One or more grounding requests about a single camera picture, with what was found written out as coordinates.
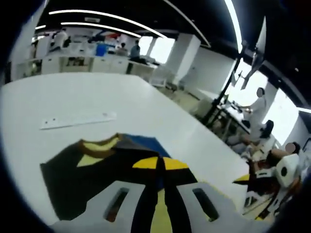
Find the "black ceiling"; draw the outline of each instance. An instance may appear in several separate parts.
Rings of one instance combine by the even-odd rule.
[[[193,21],[211,43],[212,50],[236,57],[237,41],[225,0],[170,0],[170,2]],[[309,75],[311,21],[308,1],[232,0],[232,2],[237,13],[242,38],[249,43],[251,50],[257,42],[263,18],[266,16],[266,60],[288,77],[303,94],[308,104],[311,104],[311,92],[307,85],[311,81]],[[168,29],[193,33],[201,39],[202,44],[205,44],[197,31],[164,0],[50,0],[38,26],[47,25],[45,29],[55,29],[61,27],[60,22],[85,22],[84,17],[89,16],[100,18],[100,24],[103,25],[131,32],[142,30],[136,25],[111,17],[82,13],[48,14],[50,11],[71,9],[110,13],[156,30]],[[293,94],[291,90],[286,92],[290,96]],[[297,106],[302,106],[301,101],[293,98]]]

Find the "window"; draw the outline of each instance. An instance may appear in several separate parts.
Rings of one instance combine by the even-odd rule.
[[[174,43],[175,39],[158,37],[155,41],[155,46],[151,51],[150,57],[154,58],[157,62],[165,64],[169,58]]]
[[[263,123],[267,120],[272,120],[274,122],[272,135],[283,145],[290,135],[297,118],[298,110],[296,106],[291,99],[279,89]]]
[[[242,76],[238,79],[235,87],[230,88],[229,101],[235,101],[236,103],[242,106],[248,106],[254,103],[257,100],[257,89],[259,87],[265,88],[268,83],[268,78],[264,76],[259,71],[256,71],[248,81],[248,84],[244,90],[241,90],[242,85],[244,83],[244,78],[251,70],[251,66],[241,61],[237,72],[236,79],[238,79],[238,75],[242,71]]]
[[[148,49],[150,47],[151,41],[153,37],[152,36],[142,36],[139,40],[139,46],[140,46],[140,54],[146,55],[148,52]]]

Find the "black hair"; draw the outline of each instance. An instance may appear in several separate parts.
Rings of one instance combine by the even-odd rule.
[[[268,120],[267,123],[266,123],[266,128],[264,128],[261,131],[260,138],[268,138],[268,137],[270,137],[270,135],[272,133],[272,130],[273,130],[273,127],[274,127],[274,122],[271,121],[271,120]]]
[[[293,151],[293,154],[299,154],[300,149],[301,149],[300,145],[296,142],[292,142],[292,143],[295,145],[295,150]]]
[[[266,94],[265,90],[262,87],[260,87],[259,89],[262,90],[262,95],[264,96]]]

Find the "yellow fabric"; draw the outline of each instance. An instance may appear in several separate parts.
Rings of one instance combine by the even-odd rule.
[[[246,174],[244,176],[241,176],[240,178],[236,179],[234,182],[238,181],[248,181],[249,180],[249,174]]]
[[[172,225],[164,200],[165,191],[162,189],[157,194],[157,205],[151,223],[150,233],[171,233]]]
[[[156,163],[157,163],[157,157],[142,159],[142,160],[139,160],[137,163],[135,163],[133,165],[133,168],[155,169]]]
[[[92,151],[107,151],[107,150],[110,150],[119,141],[120,141],[119,138],[114,138],[109,143],[102,145],[102,146],[94,144],[94,143],[89,143],[89,142],[85,142],[85,143],[83,143],[83,145]],[[90,166],[90,165],[93,165],[95,163],[98,163],[101,160],[103,160],[103,159],[94,158],[94,157],[91,157],[91,156],[85,154],[85,155],[83,155],[82,159],[79,161],[77,167]]]
[[[166,170],[177,170],[177,169],[185,169],[189,168],[187,164],[182,163],[176,159],[170,159],[167,157],[164,157],[164,164]]]

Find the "blue container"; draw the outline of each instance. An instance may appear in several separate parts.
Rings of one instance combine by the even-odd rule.
[[[98,44],[96,48],[96,56],[103,57],[107,52],[107,46],[105,44]]]

